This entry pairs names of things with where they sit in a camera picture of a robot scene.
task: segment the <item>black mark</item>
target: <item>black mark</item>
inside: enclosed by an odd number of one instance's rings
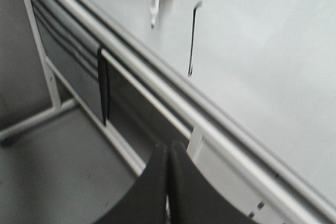
[[[189,60],[189,70],[188,70],[188,76],[189,77],[193,73],[192,59],[193,59],[193,47],[194,47],[194,30],[195,30],[196,11],[201,6],[202,6],[202,1],[198,1],[197,4],[195,5],[194,11],[193,11],[193,30],[192,30],[192,35],[191,35],[190,60]]]
[[[260,210],[261,208],[263,208],[265,206],[265,203],[263,201],[261,201],[258,205],[257,208]]]
[[[254,217],[254,212],[250,212],[250,214],[248,215],[249,218],[253,218]]]

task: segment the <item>gray floor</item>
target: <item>gray floor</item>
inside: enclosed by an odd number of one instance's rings
[[[80,109],[0,149],[0,223],[92,223],[135,177]]]

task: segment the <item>white surface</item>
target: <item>white surface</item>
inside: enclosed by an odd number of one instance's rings
[[[199,0],[92,0],[187,78]],[[336,1],[202,0],[189,80],[336,205]]]

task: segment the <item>whiteboard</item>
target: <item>whiteboard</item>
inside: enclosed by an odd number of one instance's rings
[[[336,206],[336,0],[90,0]]]

